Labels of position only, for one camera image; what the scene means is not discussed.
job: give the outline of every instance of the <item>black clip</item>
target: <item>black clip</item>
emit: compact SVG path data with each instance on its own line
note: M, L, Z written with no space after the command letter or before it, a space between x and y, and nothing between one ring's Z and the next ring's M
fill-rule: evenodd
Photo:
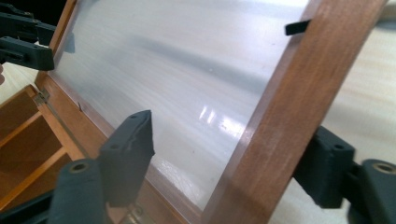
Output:
M311 22L311 20L299 21L299 22L295 22L295 23L286 25L286 27L285 27L286 35L297 35L297 34L305 32L306 28L309 25L309 22Z

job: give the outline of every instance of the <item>wood grain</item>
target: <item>wood grain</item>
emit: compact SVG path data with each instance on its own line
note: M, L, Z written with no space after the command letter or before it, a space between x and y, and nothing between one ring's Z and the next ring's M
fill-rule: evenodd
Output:
M43 190L50 190L55 187L56 176L53 176L51 179L44 178L41 179L41 184L47 183L47 185L42 185L43 188L38 190L33 190L31 192L26 192L29 187L31 187L44 173L48 172L49 169L63 156L65 155L65 150L61 148L56 151L51 157L49 157L45 162L43 162L39 167L37 167L32 173L30 173L23 181L12 189L3 199L0 200L0 211L4 212L13 206L16 206L20 203L26 202L29 199L34 198L35 196L44 193Z
M322 1L294 57L284 55L271 78L204 222L269 220L385 3Z

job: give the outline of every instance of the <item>black clamp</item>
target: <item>black clamp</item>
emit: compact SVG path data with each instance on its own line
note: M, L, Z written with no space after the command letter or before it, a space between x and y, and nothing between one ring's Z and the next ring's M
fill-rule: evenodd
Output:
M50 44L55 26L35 20L34 15L0 3L0 63L9 62L49 71L54 68Z
M355 149L319 127L294 178L322 208L350 201L349 223L396 223L396 165L386 161L353 162Z

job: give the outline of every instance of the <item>wooden edge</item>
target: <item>wooden edge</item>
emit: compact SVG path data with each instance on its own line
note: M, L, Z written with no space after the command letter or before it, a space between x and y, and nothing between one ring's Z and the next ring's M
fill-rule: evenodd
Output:
M49 93L47 105L51 113L62 122L62 126L80 150L86 152L90 158L96 158L100 146L107 140L107 137L79 110L51 77L46 77L42 84Z
M27 176L17 187L0 201L0 211L3 211L9 203L17 198L25 189L32 185L41 175L43 175L57 160L65 154L64 148L60 148L49 159Z
M148 168L146 179L148 180L151 191L155 190L156 194L159 195L158 197L161 196L163 200L166 200L166 203L169 203L168 207L172 205L171 210L174 211L174 214L183 215L189 223L200 223L202 214L201 209L193 204L180 190L176 189L175 186L153 165L150 165ZM153 206L156 206L154 203L149 202L150 200L146 202L147 204L145 204L144 207L151 209Z
M320 3L296 50L282 56L203 212L204 223L268 222L385 3Z
M62 95L67 95L67 98L69 98L75 107L78 108L80 114L84 114L85 117L89 118L89 120L102 134L109 137L114 133L115 129L90 105L90 103L80 97L79 94L76 93L67 83L64 83L61 78L52 78L49 74L49 79L46 80L46 82L47 85L51 86L54 86L56 83L56 90L62 89Z
M34 96L37 95L37 91L35 90L35 88L32 85L28 85L25 88L23 88L22 90L18 91L14 95L12 95L11 97L9 97L2 104L0 104L0 108L3 107L4 105L9 104L10 102L12 102L16 98L18 98L21 94L25 94L25 93L27 93L28 96L30 96L31 98L33 98Z
M26 120L23 124L21 124L17 129L15 129L12 133L8 134L5 138L0 140L0 147L3 147L7 142L12 140L15 136L20 134L23 130L25 130L27 127L29 127L31 124L33 124L36 120L38 120L41 117L41 113L37 111L35 114L33 114L32 117L30 117L28 120Z
M26 188L20 195L18 195L18 197L12 200L12 202L7 205L4 211L9 211L9 209L15 208L18 205L28 203L35 197L53 190L56 186L56 180L59 172L64 167L64 165L70 161L70 158L66 153L64 153L62 157L53 163L44 174L36 179L35 182Z
M38 107L40 113L43 115L45 121L48 123L49 127L52 129L55 136L58 138L64 150L67 152L68 156L73 160L79 160L85 158L83 153L80 151L78 146L69 134L66 132L62 124L57 120L47 105L40 105Z
M64 32L67 28L70 18L73 15L73 11L76 6L76 3L77 0L67 0L66 4L64 4L64 10L62 11L61 18L59 19L58 24L56 25L55 32L49 43L49 48L52 49L53 54L55 54L58 51L58 48L61 45L62 37L64 36Z
M137 201L158 224L190 223L148 181L143 182Z
M62 37L64 36L64 33L66 31L67 24L72 18L74 9L76 7L76 3L77 0L67 0L66 3L64 4L64 10L62 11L61 18L59 19L58 24L56 25L55 32L49 43L49 48L52 49L53 55L56 55L59 47L61 46ZM40 90L42 90L41 83L43 82L46 76L47 76L47 72L45 71L39 71L37 73L37 76L35 78L35 84Z

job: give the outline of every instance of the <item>wooden strip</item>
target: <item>wooden strip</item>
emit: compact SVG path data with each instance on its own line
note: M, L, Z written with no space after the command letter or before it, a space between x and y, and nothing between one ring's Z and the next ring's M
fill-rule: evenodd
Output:
M91 122L90 119L80 112L76 104L61 90L50 77L46 77L43 86L50 97L48 104L62 120L68 133L84 148L89 157L96 158L100 146L107 140L106 136Z
M52 39L49 43L49 48L52 49L52 54L56 55L59 47L62 46L62 37L66 32L67 24L73 16L73 11L76 6L77 0L67 0L64 4L64 11L62 12L61 18L56 25L55 32L52 36ZM37 77L35 78L35 84L37 87L42 90L42 86L40 85L47 76L47 72L39 71Z
M58 140L61 142L62 146L64 146L69 157L73 161L85 158L76 143L70 137L68 132L64 129L60 121L54 117L52 111L50 111L48 106L40 105L38 109L43 114L44 119L46 120Z
M25 92L27 92L30 97L35 96L35 88L33 86L29 85L29 86L25 87L24 89L15 93L13 96L11 96L9 99L4 101L2 104L0 104L0 108L4 107L4 105L7 105L10 102L14 101L16 98L19 97L19 95L24 94Z
M41 113L37 111L35 114L33 114L32 117L30 117L28 120L26 120L23 124L21 124L18 128L16 128L12 133L9 133L5 138L0 140L0 147L4 146L6 143L8 143L10 140L12 140L15 136L23 132L27 127L32 125L36 120L38 120L41 117Z
M29 173L38 167L60 147L50 126L39 116L1 146L2 173L9 174L12 178L21 177L22 173Z
M283 56L271 78L204 222L268 222L385 3L322 1L297 50Z
M49 167L49 169L45 171L44 174L42 174L31 185L29 185L23 192L21 192L21 194L15 197L12 202L5 207L4 210L7 211L8 209L11 209L22 203L26 203L41 194L55 189L59 172L61 171L62 167L64 167L70 161L70 158L66 153L64 153L59 160L57 160Z
M143 183L138 202L145 212L158 224L190 223L148 181Z
M35 169L28 177L26 177L17 187L15 187L6 197L0 201L0 211L3 211L9 203L23 193L31 184L33 184L40 176L42 176L57 160L59 160L66 151L64 148L56 151L48 160Z
M76 3L77 0L67 0L66 3L64 4L64 11L62 12L61 18L59 19L58 24L56 25L56 30L49 43L49 48L52 49L52 52L54 54L58 51L67 24L69 23L70 18L73 15L73 11L76 6Z

